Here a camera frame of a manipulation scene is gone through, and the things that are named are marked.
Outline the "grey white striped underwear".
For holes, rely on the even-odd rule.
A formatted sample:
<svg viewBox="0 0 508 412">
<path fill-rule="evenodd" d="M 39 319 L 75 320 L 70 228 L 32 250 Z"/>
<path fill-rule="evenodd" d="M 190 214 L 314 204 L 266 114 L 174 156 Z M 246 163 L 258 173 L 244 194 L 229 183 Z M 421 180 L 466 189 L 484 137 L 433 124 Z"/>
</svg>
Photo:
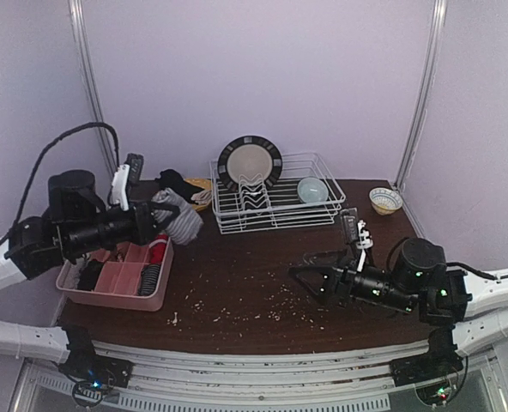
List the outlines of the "grey white striped underwear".
<svg viewBox="0 0 508 412">
<path fill-rule="evenodd" d="M 157 224 L 161 225 L 170 219 L 165 224 L 164 232 L 174 243 L 177 245 L 188 245 L 197 238 L 203 226 L 203 220 L 183 197 L 172 189 L 167 188 L 156 192 L 152 196 L 151 201 L 178 208 L 179 213 L 175 217 L 172 216 L 171 210 L 153 210 L 153 217 Z"/>
</svg>

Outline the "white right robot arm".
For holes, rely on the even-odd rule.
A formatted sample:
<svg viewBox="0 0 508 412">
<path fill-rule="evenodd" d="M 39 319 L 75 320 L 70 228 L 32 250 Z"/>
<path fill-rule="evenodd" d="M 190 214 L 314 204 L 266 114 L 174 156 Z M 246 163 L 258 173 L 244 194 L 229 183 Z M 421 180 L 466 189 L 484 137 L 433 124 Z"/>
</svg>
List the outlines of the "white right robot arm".
<svg viewBox="0 0 508 412">
<path fill-rule="evenodd" d="M 443 247 L 425 239 L 400 240 L 383 269 L 362 246 L 352 257 L 339 251 L 311 254 L 288 274 L 321 306 L 360 300 L 417 312 L 433 327 L 428 358 L 461 360 L 508 333 L 508 269 L 485 272 L 449 262 Z"/>
</svg>

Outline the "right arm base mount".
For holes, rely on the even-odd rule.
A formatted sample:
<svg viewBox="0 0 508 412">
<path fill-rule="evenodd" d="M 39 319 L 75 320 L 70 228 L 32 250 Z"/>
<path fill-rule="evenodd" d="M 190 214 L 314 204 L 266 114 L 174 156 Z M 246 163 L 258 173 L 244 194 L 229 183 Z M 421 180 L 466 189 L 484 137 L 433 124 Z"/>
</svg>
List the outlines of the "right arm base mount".
<svg viewBox="0 0 508 412">
<path fill-rule="evenodd" d="M 395 387 L 412 385 L 424 405 L 436 409 L 445 407 L 464 387 L 469 360 L 456 352 L 426 352 L 390 362 L 390 375 Z"/>
</svg>

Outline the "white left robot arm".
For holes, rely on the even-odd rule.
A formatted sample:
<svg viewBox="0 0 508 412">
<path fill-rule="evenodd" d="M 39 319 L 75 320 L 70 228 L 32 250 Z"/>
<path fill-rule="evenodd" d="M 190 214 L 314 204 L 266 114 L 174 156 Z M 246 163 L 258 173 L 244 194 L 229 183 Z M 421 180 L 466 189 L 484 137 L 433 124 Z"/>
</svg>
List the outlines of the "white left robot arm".
<svg viewBox="0 0 508 412">
<path fill-rule="evenodd" d="M 115 251 L 126 242 L 149 245 L 183 214 L 161 196 L 107 206 L 95 192 L 94 175 L 85 170 L 50 177 L 48 192 L 42 216 L 19 221 L 0 239 L 0 291 L 93 251 Z M 73 325 L 0 322 L 0 353 L 50 361 L 61 373 L 90 382 L 125 385 L 131 370 L 128 361 L 96 354 L 88 331 Z"/>
</svg>

